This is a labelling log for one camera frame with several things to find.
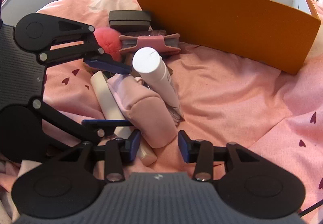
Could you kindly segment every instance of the pink bedsheet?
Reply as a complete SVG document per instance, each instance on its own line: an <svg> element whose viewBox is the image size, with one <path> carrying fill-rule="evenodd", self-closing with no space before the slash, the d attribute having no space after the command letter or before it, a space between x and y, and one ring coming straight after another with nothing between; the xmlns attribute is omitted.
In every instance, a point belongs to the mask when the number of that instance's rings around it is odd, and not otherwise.
<svg viewBox="0 0 323 224"><path fill-rule="evenodd" d="M323 20L323 0L313 2ZM39 12L98 28L108 25L109 12L116 9L140 8L136 0L59 0ZM323 199L322 26L296 76L215 49L184 43L181 48L182 54L167 62L173 69L186 119L179 129L184 129L192 139L203 138L214 145L235 141L294 173L306 187L302 209ZM78 122L84 118L103 119L90 74L81 61L47 70L44 100ZM77 143L48 123L44 123L44 130L69 145ZM193 172L193 165L183 162L176 140L155 153L158 160L150 168L137 160L127 172ZM100 166L96 169L99 176ZM0 185L7 192L18 170L19 165L0 162ZM221 177L223 166L215 166L214 172L215 177ZM314 214L304 219L309 222Z"/></svg>

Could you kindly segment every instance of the orange box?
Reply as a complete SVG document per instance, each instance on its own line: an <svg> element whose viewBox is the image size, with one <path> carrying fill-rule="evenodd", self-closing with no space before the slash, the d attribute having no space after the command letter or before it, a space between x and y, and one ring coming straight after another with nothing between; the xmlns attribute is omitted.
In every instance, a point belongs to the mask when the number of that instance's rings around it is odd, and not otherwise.
<svg viewBox="0 0 323 224"><path fill-rule="evenodd" d="M180 40L237 54L296 74L320 19L311 0L137 0L152 27Z"/></svg>

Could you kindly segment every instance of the black cable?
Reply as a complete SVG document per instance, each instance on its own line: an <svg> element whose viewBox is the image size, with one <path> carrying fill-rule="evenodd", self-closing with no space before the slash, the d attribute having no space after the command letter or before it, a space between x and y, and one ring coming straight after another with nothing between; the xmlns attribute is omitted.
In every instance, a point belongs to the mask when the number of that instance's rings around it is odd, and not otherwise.
<svg viewBox="0 0 323 224"><path fill-rule="evenodd" d="M310 213L311 211L315 210L316 208L318 208L319 206L322 206L322 205L323 205L323 199L321 201L317 202L316 204L310 206L306 210L302 211L299 215L302 217L302 216Z"/></svg>

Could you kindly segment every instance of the gray gripper base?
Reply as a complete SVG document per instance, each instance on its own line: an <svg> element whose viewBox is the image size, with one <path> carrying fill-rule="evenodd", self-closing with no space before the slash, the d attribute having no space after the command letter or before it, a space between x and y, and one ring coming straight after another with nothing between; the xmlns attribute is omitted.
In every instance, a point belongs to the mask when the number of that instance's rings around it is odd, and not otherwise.
<svg viewBox="0 0 323 224"><path fill-rule="evenodd" d="M8 105L27 105L30 98L42 98L45 67L36 56L22 51L13 39L14 28L0 29L0 111Z"/></svg>
<svg viewBox="0 0 323 224"><path fill-rule="evenodd" d="M295 213L275 220L245 216L222 202L210 183L193 181L186 173L133 173L125 182L106 185L98 199L76 215L56 220L22 215L16 221L41 223L304 224Z"/></svg>

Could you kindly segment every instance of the pink pencil case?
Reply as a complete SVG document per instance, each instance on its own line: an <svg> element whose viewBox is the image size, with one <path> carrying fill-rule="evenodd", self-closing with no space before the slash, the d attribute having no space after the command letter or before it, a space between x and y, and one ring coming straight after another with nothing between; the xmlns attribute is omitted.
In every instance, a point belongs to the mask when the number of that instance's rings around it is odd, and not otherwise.
<svg viewBox="0 0 323 224"><path fill-rule="evenodd" d="M159 94L131 75L108 79L108 86L122 114L137 127L152 148L161 148L177 135L177 129Z"/></svg>
<svg viewBox="0 0 323 224"><path fill-rule="evenodd" d="M179 34L138 37L121 35L119 36L122 43L120 53L124 55L129 52L136 52L143 47L153 47L159 54L162 55L178 54L180 52L180 48L176 47L175 45L178 45L179 37Z"/></svg>

